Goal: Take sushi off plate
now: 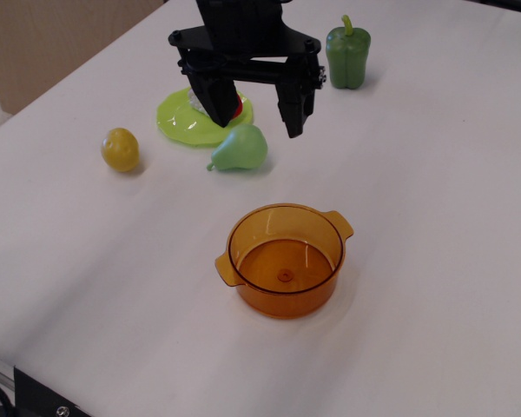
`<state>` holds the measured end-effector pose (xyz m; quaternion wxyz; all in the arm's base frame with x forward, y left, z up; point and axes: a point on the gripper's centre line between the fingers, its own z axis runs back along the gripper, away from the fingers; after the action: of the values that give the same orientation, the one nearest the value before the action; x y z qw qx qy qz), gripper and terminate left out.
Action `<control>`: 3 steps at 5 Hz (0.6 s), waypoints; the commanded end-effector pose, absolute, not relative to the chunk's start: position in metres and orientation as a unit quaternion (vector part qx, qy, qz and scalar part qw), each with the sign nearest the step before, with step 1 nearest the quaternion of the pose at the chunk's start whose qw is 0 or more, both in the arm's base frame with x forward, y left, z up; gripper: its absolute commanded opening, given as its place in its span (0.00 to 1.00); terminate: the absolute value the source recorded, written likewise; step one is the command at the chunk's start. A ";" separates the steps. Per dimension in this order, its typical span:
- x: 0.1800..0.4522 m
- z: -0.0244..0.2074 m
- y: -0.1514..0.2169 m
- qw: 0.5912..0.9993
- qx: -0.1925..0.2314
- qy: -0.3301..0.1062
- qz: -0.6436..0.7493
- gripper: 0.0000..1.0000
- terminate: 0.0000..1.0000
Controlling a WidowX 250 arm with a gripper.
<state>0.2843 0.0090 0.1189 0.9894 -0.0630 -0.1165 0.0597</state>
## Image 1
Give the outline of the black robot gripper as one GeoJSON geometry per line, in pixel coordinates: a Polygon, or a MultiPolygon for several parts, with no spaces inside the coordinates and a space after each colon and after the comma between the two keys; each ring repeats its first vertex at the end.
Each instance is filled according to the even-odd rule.
{"type": "Polygon", "coordinates": [[[282,1],[199,1],[202,26],[175,30],[168,41],[214,123],[226,127],[237,108],[232,80],[276,85],[287,134],[303,133],[314,91],[325,81],[320,42],[286,26],[282,1]]]}

